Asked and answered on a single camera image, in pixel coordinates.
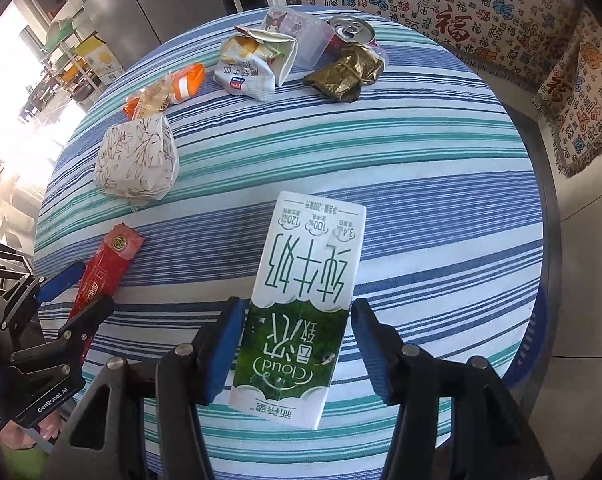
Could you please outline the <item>person's left hand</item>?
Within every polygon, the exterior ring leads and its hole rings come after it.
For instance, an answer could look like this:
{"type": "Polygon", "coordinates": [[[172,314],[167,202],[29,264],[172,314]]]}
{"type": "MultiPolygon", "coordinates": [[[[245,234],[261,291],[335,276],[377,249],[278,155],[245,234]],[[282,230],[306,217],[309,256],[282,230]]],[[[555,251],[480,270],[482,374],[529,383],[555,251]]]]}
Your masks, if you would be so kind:
{"type": "MultiPolygon", "coordinates": [[[[60,426],[62,418],[59,411],[54,411],[39,422],[36,433],[45,441],[56,439],[60,426]]],[[[36,445],[36,439],[12,420],[0,431],[0,442],[15,451],[28,450],[36,445]]]]}

